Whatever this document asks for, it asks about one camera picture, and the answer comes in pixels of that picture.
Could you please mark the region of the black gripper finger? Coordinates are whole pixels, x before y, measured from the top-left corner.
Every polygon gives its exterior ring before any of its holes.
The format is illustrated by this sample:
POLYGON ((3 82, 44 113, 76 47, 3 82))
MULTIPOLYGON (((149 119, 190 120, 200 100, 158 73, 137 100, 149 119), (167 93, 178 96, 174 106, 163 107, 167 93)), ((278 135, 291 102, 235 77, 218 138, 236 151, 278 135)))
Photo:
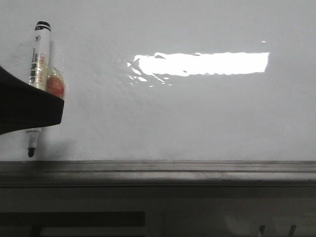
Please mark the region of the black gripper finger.
POLYGON ((64 100, 0 69, 0 133, 61 123, 64 100))

